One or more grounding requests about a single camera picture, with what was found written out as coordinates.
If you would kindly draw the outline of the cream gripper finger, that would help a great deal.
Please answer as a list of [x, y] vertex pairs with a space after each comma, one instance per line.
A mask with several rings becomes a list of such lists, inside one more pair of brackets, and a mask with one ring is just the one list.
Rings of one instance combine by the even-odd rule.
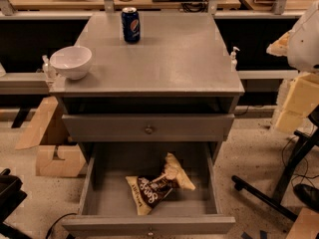
[[289, 33], [286, 32], [275, 42], [270, 44], [266, 49], [266, 53], [276, 57], [286, 57], [288, 50]]
[[284, 81], [278, 93], [274, 128], [292, 133], [319, 106], [319, 75], [301, 73], [292, 81]]

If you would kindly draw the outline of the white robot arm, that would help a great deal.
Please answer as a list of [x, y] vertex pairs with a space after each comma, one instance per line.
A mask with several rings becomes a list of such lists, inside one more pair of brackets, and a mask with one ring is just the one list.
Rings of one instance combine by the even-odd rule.
[[319, 1], [315, 1], [291, 30], [270, 44], [266, 52], [285, 56], [299, 74], [285, 80], [278, 92], [274, 128], [292, 133], [319, 106]]

